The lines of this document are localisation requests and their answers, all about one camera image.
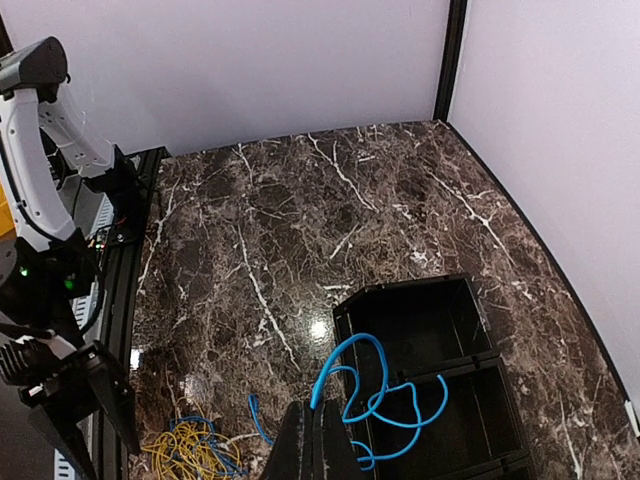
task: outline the black divided tray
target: black divided tray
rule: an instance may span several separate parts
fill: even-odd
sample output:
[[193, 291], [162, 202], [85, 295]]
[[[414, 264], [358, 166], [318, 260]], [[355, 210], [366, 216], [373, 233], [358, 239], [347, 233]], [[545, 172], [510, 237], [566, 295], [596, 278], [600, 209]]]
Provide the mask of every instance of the black divided tray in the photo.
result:
[[[449, 387], [442, 415], [422, 429], [416, 445], [394, 460], [378, 462], [371, 478], [379, 480], [535, 478], [504, 366], [486, 329], [486, 319], [467, 275], [453, 275], [366, 287], [334, 310], [341, 342], [370, 333], [383, 344], [390, 386], [412, 381], [423, 418], [442, 401], [441, 374]], [[379, 390], [382, 378], [375, 347], [358, 342], [342, 355], [342, 364], [360, 372], [361, 394], [354, 414]], [[345, 393], [353, 393], [350, 375]], [[385, 396], [384, 416], [415, 421], [409, 390]], [[352, 426], [354, 440], [376, 454], [398, 451], [413, 430], [373, 417]]]

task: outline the tangled yellow wire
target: tangled yellow wire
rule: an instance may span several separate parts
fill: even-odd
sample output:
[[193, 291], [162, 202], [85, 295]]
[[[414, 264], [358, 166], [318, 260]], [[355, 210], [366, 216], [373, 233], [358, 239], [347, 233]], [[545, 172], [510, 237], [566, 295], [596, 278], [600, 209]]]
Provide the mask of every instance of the tangled yellow wire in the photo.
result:
[[196, 407], [200, 416], [172, 420], [170, 431], [163, 432], [152, 445], [142, 448], [151, 454], [151, 469], [156, 478], [217, 480], [246, 475], [238, 447], [216, 433], [200, 406], [196, 404]]

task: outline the blue cable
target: blue cable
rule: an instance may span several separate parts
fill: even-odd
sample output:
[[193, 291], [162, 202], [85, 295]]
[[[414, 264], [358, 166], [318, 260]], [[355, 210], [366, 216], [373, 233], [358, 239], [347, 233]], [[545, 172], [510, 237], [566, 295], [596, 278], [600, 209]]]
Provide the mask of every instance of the blue cable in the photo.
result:
[[262, 439], [267, 442], [269, 446], [273, 446], [273, 440], [271, 440], [262, 427], [260, 426], [260, 420], [258, 420], [258, 414], [260, 413], [260, 402], [258, 401], [257, 395], [249, 395], [249, 409], [251, 410], [251, 416], [253, 417], [253, 423], [256, 424], [256, 428], [258, 429], [258, 433], [262, 437]]
[[378, 356], [380, 357], [380, 362], [382, 363], [382, 384], [380, 385], [380, 395], [368, 411], [354, 418], [346, 418], [345, 415], [343, 416], [343, 421], [345, 423], [355, 423], [364, 420], [370, 417], [373, 414], [374, 410], [376, 410], [380, 406], [382, 400], [384, 399], [384, 394], [386, 393], [387, 386], [389, 384], [389, 367], [387, 366], [387, 357], [384, 354], [384, 348], [382, 347], [382, 344], [376, 337], [368, 333], [357, 333], [352, 337], [347, 338], [344, 342], [338, 345], [336, 349], [331, 352], [331, 355], [329, 355], [329, 359], [327, 360], [327, 363], [324, 364], [324, 367], [322, 367], [322, 370], [320, 370], [318, 380], [316, 381], [316, 384], [313, 386], [313, 390], [311, 391], [311, 410], [315, 410], [316, 408], [318, 408], [318, 404], [320, 403], [320, 400], [322, 400], [322, 390], [324, 389], [324, 384], [327, 382], [327, 377], [329, 376], [329, 372], [331, 371], [331, 366], [336, 363], [338, 357], [342, 354], [342, 352], [344, 352], [355, 342], [359, 342], [361, 340], [367, 340], [373, 343], [373, 346], [376, 347], [376, 350], [378, 351]]
[[[355, 342], [362, 341], [362, 340], [366, 340], [368, 342], [373, 343], [373, 345], [376, 347], [376, 350], [378, 351], [378, 356], [380, 357], [380, 365], [382, 367], [382, 382], [380, 385], [380, 390], [374, 393], [373, 395], [371, 395], [371, 397], [369, 397], [369, 399], [367, 400], [367, 408], [368, 408], [367, 411], [361, 415], [358, 415], [357, 417], [349, 417], [349, 412], [353, 406], [353, 403], [355, 402], [356, 397], [358, 396], [358, 393], [360, 393], [360, 376], [358, 375], [358, 372], [353, 367], [342, 365], [342, 366], [332, 368], [332, 366], [338, 360], [338, 357], [342, 354], [342, 352], [344, 352], [348, 347], [353, 345]], [[398, 450], [397, 452], [386, 454], [386, 455], [375, 455], [369, 446], [365, 445], [362, 442], [352, 441], [351, 444], [354, 447], [360, 447], [363, 450], [365, 450], [365, 452], [367, 453], [363, 457], [358, 457], [359, 463], [367, 464], [367, 465], [362, 465], [360, 467], [360, 469], [363, 472], [373, 470], [377, 461], [392, 460], [394, 458], [398, 458], [404, 455], [409, 450], [411, 450], [414, 447], [414, 445], [417, 443], [418, 439], [420, 438], [420, 433], [422, 432], [422, 428], [429, 425], [430, 423], [433, 423], [442, 414], [442, 412], [444, 411], [449, 401], [449, 389], [447, 387], [447, 383], [444, 381], [444, 378], [442, 377], [442, 375], [437, 375], [437, 378], [440, 381], [440, 384], [442, 385], [442, 390], [443, 390], [442, 402], [440, 403], [440, 407], [438, 407], [438, 410], [436, 410], [436, 412], [431, 417], [429, 417], [426, 420], [422, 420], [422, 414], [420, 412], [420, 406], [418, 404], [418, 391], [416, 389], [416, 386], [412, 382], [406, 382], [397, 387], [389, 388], [389, 366], [387, 364], [387, 357], [384, 353], [384, 348], [382, 347], [382, 344], [376, 337], [368, 333], [358, 333], [356, 335], [353, 335], [352, 337], [349, 337], [347, 340], [345, 340], [340, 345], [338, 345], [333, 352], [331, 352], [329, 359], [322, 367], [322, 370], [320, 371], [320, 375], [318, 375], [318, 380], [314, 384], [313, 390], [311, 391], [311, 409], [312, 410], [315, 410], [318, 407], [320, 401], [322, 400], [322, 391], [324, 389], [327, 378], [329, 377], [329, 375], [333, 375], [334, 373], [337, 373], [337, 372], [349, 372], [353, 374], [354, 381], [355, 381], [355, 387], [354, 387], [353, 393], [351, 394], [351, 398], [349, 398], [347, 402], [347, 406], [345, 407], [344, 412], [342, 413], [343, 423], [348, 425], [351, 423], [362, 421], [370, 417], [371, 415], [373, 415], [378, 420], [384, 423], [387, 423], [388, 425], [393, 425], [395, 427], [405, 428], [405, 429], [415, 429], [413, 438], [411, 439], [411, 441], [409, 441], [409, 443], [405, 447]], [[382, 404], [384, 396], [387, 393], [397, 392], [405, 388], [411, 389], [413, 409], [416, 415], [415, 423], [398, 422], [396, 420], [387, 418], [376, 411], [378, 407]], [[262, 438], [264, 438], [265, 441], [269, 443], [269, 445], [273, 445], [273, 441], [265, 435], [264, 431], [262, 430], [262, 427], [260, 426], [260, 423], [258, 422], [258, 416], [257, 416], [259, 411], [258, 399], [255, 395], [249, 396], [249, 408], [251, 409], [251, 414], [253, 415], [253, 421], [256, 424], [256, 428], [258, 429], [258, 432], [260, 433]]]

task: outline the white backdrop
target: white backdrop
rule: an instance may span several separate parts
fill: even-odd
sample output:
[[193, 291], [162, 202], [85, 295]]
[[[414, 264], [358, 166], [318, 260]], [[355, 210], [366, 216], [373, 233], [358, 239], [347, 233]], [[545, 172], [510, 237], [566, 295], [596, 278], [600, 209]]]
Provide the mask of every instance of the white backdrop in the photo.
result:
[[430, 119], [447, 0], [0, 0], [14, 47], [48, 35], [78, 104], [125, 152], [173, 154]]
[[640, 411], [640, 2], [469, 3], [450, 121], [553, 252]]

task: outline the brown marble floor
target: brown marble floor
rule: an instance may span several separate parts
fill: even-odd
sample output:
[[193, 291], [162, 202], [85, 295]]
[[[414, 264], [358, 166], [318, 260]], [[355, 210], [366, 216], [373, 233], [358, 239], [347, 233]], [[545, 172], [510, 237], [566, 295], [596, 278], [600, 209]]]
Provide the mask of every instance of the brown marble floor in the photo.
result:
[[[144, 442], [176, 398], [229, 436], [275, 435], [333, 347], [331, 309], [368, 284], [469, 272], [540, 478], [640, 478], [640, 446], [585, 320], [490, 178], [441, 124], [267, 140], [164, 162], [147, 230], [133, 373]], [[339, 394], [337, 385], [333, 393]], [[251, 478], [268, 456], [240, 441]], [[132, 459], [131, 478], [152, 478]]]

